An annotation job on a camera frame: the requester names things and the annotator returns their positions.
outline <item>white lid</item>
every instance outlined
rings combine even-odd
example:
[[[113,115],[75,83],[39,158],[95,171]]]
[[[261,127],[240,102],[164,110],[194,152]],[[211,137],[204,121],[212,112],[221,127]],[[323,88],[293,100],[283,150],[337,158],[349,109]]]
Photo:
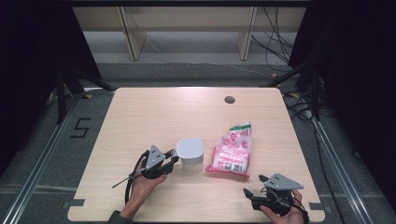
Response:
[[[176,153],[183,163],[200,163],[204,159],[204,143],[198,137],[183,138],[176,144]]]

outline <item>plastic bag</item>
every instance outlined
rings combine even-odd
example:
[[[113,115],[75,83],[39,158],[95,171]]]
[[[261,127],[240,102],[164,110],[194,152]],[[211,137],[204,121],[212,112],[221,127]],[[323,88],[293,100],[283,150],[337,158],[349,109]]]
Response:
[[[251,123],[233,126],[223,135],[213,150],[207,172],[226,172],[248,177],[251,146]]]

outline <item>hand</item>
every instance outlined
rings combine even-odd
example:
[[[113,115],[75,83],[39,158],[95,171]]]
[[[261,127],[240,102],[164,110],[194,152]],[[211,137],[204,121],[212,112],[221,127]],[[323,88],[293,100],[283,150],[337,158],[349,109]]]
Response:
[[[291,191],[294,195],[294,204],[297,206],[301,206],[300,202],[302,201],[303,196],[297,189],[293,189]],[[260,206],[260,210],[268,216],[275,224],[304,224],[303,213],[295,207],[291,207],[290,211],[283,217],[278,216],[275,214],[271,208],[266,207],[264,205]]]
[[[137,167],[137,170],[142,167],[142,162]],[[147,179],[141,174],[136,175],[134,183],[131,186],[131,198],[125,207],[120,212],[122,217],[132,219],[139,210],[140,206],[149,197],[150,193],[166,179],[166,175],[161,175],[155,179]]]

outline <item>light wood table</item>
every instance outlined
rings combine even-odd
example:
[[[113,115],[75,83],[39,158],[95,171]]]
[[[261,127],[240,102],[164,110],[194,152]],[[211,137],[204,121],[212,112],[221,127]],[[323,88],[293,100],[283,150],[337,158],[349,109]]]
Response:
[[[225,97],[232,96],[233,104]],[[209,174],[217,140],[235,124],[251,121],[252,146],[247,172]],[[131,88],[118,89],[108,109],[76,199],[73,221],[106,221],[124,206],[126,182],[111,188],[134,169],[139,156],[151,145],[162,152],[178,140],[200,137],[204,142],[204,170],[185,173],[181,161],[165,182],[146,200],[135,221],[142,222],[265,222],[269,219],[251,207],[243,188],[261,195],[259,175],[285,175],[304,185],[303,204],[311,221],[320,222],[320,203],[289,114],[278,89],[272,88]]]

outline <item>black sleeve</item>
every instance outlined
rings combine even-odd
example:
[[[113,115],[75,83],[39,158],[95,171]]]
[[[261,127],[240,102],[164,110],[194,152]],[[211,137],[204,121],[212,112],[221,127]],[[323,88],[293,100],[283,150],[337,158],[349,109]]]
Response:
[[[114,211],[111,217],[108,219],[107,224],[133,224],[131,219],[120,216],[119,211]]]

